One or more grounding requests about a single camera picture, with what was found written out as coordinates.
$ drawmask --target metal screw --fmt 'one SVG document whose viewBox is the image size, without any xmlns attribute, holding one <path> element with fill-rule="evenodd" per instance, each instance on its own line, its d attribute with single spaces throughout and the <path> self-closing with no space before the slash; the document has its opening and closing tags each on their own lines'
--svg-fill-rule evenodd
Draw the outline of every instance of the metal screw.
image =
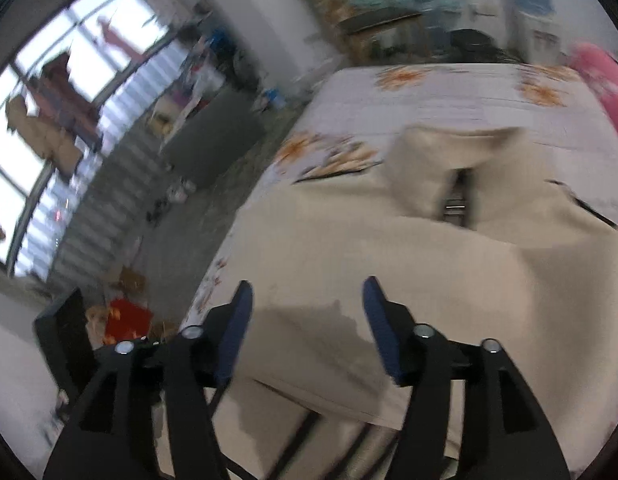
<svg viewBox="0 0 618 480">
<path fill-rule="evenodd" d="M 500 346 L 500 343 L 496 341 L 495 339 L 485 339 L 482 342 L 482 347 L 487 352 L 491 352 L 492 354 L 495 354 L 496 352 L 499 352 L 500 350 L 502 350 L 502 346 Z"/>
<path fill-rule="evenodd" d="M 433 334 L 436 333 L 436 331 L 433 330 L 433 327 L 431 327 L 431 326 L 429 326 L 427 324 L 416 325 L 416 327 L 413 330 L 413 332 L 415 333 L 415 335 L 417 335 L 419 337 L 423 337 L 424 339 L 429 338 L 429 337 L 433 337 Z"/>
<path fill-rule="evenodd" d="M 119 354 L 128 354 L 134 349 L 132 341 L 121 341 L 116 345 L 116 352 Z"/>
<path fill-rule="evenodd" d="M 201 335 L 202 335 L 202 327 L 197 326 L 197 325 L 187 326 L 182 331 L 182 337 L 186 339 L 198 339 Z"/>
</svg>

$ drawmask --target pink pillow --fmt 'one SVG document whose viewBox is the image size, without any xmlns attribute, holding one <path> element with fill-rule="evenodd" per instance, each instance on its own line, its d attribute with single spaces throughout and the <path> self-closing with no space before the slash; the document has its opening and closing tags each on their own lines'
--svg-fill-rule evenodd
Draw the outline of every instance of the pink pillow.
<svg viewBox="0 0 618 480">
<path fill-rule="evenodd" d="M 596 94 L 618 132 L 618 64 L 600 47 L 578 43 L 569 65 Z"/>
</svg>

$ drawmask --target blue gripper pad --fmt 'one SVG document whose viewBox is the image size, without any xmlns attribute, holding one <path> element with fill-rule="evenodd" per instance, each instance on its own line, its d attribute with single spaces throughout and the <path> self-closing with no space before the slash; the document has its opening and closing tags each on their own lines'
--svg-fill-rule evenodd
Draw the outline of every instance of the blue gripper pad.
<svg viewBox="0 0 618 480">
<path fill-rule="evenodd" d="M 231 378 L 240 345 L 253 310 L 253 289 L 249 282 L 240 282 L 229 305 L 233 313 L 218 343 L 218 360 L 214 377 L 218 384 Z"/>
<path fill-rule="evenodd" d="M 374 334 L 384 370 L 396 383 L 400 383 L 404 376 L 400 367 L 400 340 L 387 318 L 386 307 L 390 302 L 386 299 L 375 276 L 364 280 L 362 304 L 364 304 L 364 312 Z"/>
</svg>

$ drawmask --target concrete floor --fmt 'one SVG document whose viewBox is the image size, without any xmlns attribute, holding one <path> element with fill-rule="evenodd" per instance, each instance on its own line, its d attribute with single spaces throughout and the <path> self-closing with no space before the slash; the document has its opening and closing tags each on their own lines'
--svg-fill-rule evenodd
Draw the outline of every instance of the concrete floor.
<svg viewBox="0 0 618 480">
<path fill-rule="evenodd" d="M 174 205 L 156 227 L 142 222 L 130 237 L 130 244 L 142 237 L 132 267 L 147 279 L 146 306 L 157 318 L 175 323 L 183 319 L 236 211 L 249 197 L 303 108 L 264 112 L 263 139 L 210 188 L 198 190 L 184 204 Z"/>
</svg>

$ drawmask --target floor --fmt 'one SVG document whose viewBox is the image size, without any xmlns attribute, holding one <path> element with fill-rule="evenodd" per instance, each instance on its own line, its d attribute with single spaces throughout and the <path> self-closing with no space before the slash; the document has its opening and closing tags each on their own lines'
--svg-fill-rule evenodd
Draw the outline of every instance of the floor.
<svg viewBox="0 0 618 480">
<path fill-rule="evenodd" d="M 130 237 L 131 246 L 137 246 L 141 239 L 132 267 L 146 277 L 146 306 L 157 318 L 174 323 L 182 320 L 236 211 L 303 108 L 289 106 L 264 112 L 266 136 L 262 140 L 209 189 L 198 190 L 184 204 L 174 205 L 155 227 L 142 222 L 141 229 Z"/>
<path fill-rule="evenodd" d="M 0 433 L 36 478 L 42 478 L 57 434 L 57 386 L 32 330 L 41 309 L 0 292 Z"/>
</svg>

